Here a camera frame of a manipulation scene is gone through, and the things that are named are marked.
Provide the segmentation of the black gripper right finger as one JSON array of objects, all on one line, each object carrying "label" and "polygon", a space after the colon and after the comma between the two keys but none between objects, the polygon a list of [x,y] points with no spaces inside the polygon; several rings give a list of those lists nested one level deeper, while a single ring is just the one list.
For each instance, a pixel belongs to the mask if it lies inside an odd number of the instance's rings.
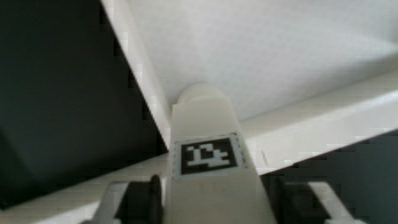
[{"label": "black gripper right finger", "polygon": [[326,182],[278,181],[273,211],[278,224],[367,224],[353,217]]}]

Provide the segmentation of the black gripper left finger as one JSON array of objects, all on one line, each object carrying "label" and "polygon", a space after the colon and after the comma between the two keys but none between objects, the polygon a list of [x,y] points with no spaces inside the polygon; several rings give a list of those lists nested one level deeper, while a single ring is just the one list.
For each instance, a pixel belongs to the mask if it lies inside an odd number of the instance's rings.
[{"label": "black gripper left finger", "polygon": [[163,224],[158,175],[147,181],[108,184],[92,218],[81,224]]}]

